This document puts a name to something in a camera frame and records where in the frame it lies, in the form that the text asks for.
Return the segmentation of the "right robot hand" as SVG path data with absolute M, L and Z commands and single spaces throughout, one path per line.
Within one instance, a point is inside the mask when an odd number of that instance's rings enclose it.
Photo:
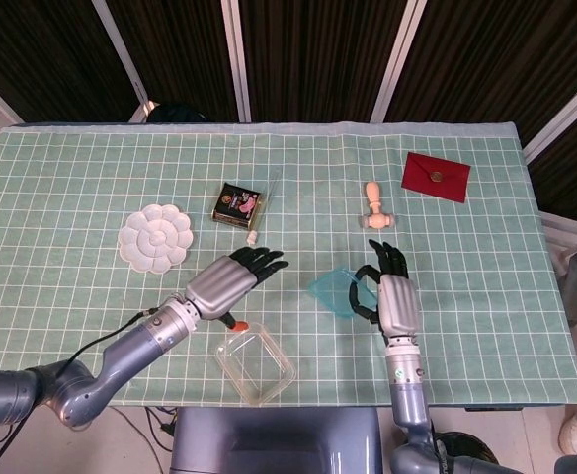
M 387 242 L 369 239 L 375 250 L 379 269 L 363 265 L 354 274 L 349 287 L 349 303 L 353 312 L 377 325 L 386 346 L 400 344 L 404 339 L 416 343 L 420 329 L 419 299 L 414 282 L 409 278 L 404 255 Z M 377 304 L 369 309 L 360 303 L 359 283 L 364 277 L 377 285 Z

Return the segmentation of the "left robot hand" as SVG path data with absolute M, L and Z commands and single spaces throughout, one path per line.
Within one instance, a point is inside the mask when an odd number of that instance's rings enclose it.
M 286 268 L 282 251 L 266 247 L 242 247 L 215 260 L 186 286 L 185 301 L 205 321 L 220 321 L 231 331 L 244 331 L 248 324 L 236 321 L 230 311 L 248 292 Z

